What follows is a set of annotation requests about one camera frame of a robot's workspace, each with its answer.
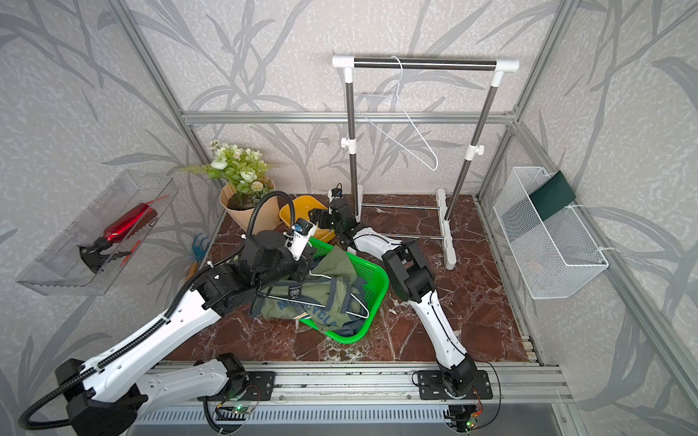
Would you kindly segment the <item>navy blue tank top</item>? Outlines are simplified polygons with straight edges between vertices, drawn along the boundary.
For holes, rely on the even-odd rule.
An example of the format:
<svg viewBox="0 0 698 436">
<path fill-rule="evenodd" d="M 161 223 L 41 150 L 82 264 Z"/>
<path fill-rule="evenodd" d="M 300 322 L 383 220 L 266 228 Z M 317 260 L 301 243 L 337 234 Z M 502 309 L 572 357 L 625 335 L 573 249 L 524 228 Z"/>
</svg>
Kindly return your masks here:
<svg viewBox="0 0 698 436">
<path fill-rule="evenodd" d="M 339 335 L 340 337 L 351 337 L 363 328 L 365 325 L 365 319 L 357 318 L 355 320 L 349 320 L 347 323 L 338 326 L 332 326 L 329 332 Z"/>
</svg>

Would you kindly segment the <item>metal clothes rack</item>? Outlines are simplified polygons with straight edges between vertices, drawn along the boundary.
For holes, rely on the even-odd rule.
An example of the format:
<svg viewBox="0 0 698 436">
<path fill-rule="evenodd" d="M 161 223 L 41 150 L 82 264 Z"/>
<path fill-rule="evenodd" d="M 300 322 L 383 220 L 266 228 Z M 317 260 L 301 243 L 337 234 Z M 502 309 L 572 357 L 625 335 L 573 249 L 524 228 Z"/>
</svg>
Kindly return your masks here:
<svg viewBox="0 0 698 436">
<path fill-rule="evenodd" d="M 361 69 L 397 69 L 405 72 L 412 70 L 444 70 L 444 71 L 485 71 L 491 72 L 492 80 L 488 89 L 483 108 L 476 123 L 476 128 L 470 144 L 465 150 L 465 160 L 463 161 L 456 186 L 450 198 L 446 197 L 445 190 L 438 189 L 436 192 L 437 210 L 439 218 L 439 228 L 443 239 L 443 252 L 445 258 L 445 268 L 453 270 L 456 267 L 456 249 L 451 234 L 450 220 L 454 212 L 454 207 L 461 194 L 465 178 L 468 174 L 472 161 L 476 156 L 484 153 L 485 147 L 480 144 L 480 138 L 485 127 L 487 117 L 490 114 L 492 104 L 496 99 L 496 93 L 506 74 L 514 74 L 520 68 L 520 62 L 515 59 L 497 60 L 466 60 L 466 59 L 438 59 L 438 58 L 401 58 L 391 56 L 389 58 L 380 57 L 356 57 L 340 56 L 336 54 L 332 58 L 332 65 L 335 69 L 343 72 L 345 80 L 345 100 L 347 113 L 348 136 L 341 140 L 341 147 L 348 150 L 350 160 L 350 181 L 351 194 L 353 196 L 353 212 L 357 219 L 361 217 L 363 187 L 357 181 L 357 144 L 356 144 L 356 111 L 354 110 L 354 71 Z"/>
</svg>

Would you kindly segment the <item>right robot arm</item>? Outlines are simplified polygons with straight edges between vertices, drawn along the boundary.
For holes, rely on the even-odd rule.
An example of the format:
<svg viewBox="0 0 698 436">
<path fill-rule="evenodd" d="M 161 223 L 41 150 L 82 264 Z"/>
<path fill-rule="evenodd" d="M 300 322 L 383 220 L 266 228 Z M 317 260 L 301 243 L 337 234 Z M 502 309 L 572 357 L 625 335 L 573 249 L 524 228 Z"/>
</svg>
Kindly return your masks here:
<svg viewBox="0 0 698 436">
<path fill-rule="evenodd" d="M 343 245 L 382 261 L 390 286 L 416 311 L 434 345 L 445 392 L 463 399 L 473 391 L 478 368 L 441 307 L 434 273 L 417 241 L 398 241 L 360 223 L 342 189 L 331 191 L 329 208 L 313 209 L 309 221 L 332 230 Z"/>
</svg>

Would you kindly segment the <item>green plastic basket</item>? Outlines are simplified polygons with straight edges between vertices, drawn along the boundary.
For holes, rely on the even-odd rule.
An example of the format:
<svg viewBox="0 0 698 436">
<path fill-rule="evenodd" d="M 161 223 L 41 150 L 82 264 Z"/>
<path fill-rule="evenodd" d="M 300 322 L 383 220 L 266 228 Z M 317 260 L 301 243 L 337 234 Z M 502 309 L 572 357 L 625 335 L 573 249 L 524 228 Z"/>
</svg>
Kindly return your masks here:
<svg viewBox="0 0 698 436">
<path fill-rule="evenodd" d="M 384 269 L 312 238 L 315 266 L 305 278 L 300 323 L 341 344 L 362 340 L 388 291 Z"/>
</svg>

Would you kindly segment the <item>green tank top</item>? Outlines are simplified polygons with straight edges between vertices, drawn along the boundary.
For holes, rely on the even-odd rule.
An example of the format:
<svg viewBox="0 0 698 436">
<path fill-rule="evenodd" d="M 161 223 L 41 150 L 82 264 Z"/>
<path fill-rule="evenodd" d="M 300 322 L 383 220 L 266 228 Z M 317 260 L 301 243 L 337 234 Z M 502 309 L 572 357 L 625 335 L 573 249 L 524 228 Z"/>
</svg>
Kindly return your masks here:
<svg viewBox="0 0 698 436">
<path fill-rule="evenodd" d="M 265 287 L 254 298 L 250 315 L 310 320 L 320 332 L 352 336 L 371 315 L 364 285 L 348 253 L 334 248 L 313 263 L 302 282 L 285 280 Z"/>
</svg>

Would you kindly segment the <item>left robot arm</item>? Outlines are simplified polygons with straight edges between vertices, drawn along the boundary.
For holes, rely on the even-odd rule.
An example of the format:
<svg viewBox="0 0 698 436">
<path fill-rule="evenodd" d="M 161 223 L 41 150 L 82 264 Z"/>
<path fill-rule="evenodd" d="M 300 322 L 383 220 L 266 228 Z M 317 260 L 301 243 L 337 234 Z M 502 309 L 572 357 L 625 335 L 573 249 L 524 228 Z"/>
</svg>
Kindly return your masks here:
<svg viewBox="0 0 698 436">
<path fill-rule="evenodd" d="M 223 319 L 276 283 L 303 281 L 314 256 L 309 245 L 316 226 L 293 218 L 290 231 L 256 233 L 256 207 L 245 241 L 227 258 L 200 269 L 177 292 L 170 306 L 127 339 L 84 362 L 58 367 L 58 387 L 30 405 L 18 425 L 28 432 L 70 427 L 78 435 L 120 435 L 136 419 L 166 405 L 199 396 L 216 396 L 242 374 L 236 359 L 217 358 L 194 375 L 181 372 L 173 387 L 149 383 L 147 372 L 189 338 Z M 204 376 L 198 383 L 196 375 Z"/>
</svg>

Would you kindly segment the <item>red spray bottle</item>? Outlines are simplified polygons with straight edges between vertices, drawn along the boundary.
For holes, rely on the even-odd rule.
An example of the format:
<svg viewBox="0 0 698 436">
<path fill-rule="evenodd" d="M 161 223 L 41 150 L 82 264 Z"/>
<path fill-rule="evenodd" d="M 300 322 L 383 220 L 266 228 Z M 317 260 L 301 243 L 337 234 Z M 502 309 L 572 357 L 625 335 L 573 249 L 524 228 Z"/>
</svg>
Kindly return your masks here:
<svg viewBox="0 0 698 436">
<path fill-rule="evenodd" d="M 152 203 L 139 203 L 117 218 L 114 223 L 107 225 L 102 235 L 96 238 L 92 245 L 79 245 L 81 260 L 93 274 L 98 274 L 105 269 L 108 263 L 133 253 L 132 251 L 110 253 L 109 250 L 113 246 L 120 245 L 130 236 L 152 225 L 156 218 L 158 218 L 158 213 L 152 207 Z"/>
</svg>

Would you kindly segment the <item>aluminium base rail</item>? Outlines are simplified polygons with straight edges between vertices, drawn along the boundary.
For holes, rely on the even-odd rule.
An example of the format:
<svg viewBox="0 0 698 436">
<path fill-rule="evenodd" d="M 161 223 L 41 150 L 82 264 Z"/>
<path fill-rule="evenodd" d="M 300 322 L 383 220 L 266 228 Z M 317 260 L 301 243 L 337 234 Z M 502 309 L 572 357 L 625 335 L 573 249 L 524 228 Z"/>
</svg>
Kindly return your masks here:
<svg viewBox="0 0 698 436">
<path fill-rule="evenodd" d="M 249 372 L 274 372 L 271 405 L 416 404 L 418 371 L 435 363 L 244 362 Z M 571 403 L 571 391 L 556 366 L 479 363 L 493 391 L 486 406 L 514 403 Z"/>
</svg>

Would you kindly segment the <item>potted artificial flower plant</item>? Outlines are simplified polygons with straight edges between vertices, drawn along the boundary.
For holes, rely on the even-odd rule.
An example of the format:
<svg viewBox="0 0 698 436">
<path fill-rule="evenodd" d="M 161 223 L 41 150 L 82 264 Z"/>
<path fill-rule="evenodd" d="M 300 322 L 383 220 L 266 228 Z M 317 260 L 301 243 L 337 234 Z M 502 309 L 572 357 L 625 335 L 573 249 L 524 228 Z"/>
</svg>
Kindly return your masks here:
<svg viewBox="0 0 698 436">
<path fill-rule="evenodd" d="M 210 149 L 211 163 L 190 165 L 184 171 L 220 181 L 224 185 L 219 194 L 220 205 L 246 231 L 254 209 L 276 188 L 267 175 L 270 165 L 261 152 L 248 147 L 213 140 Z"/>
</svg>

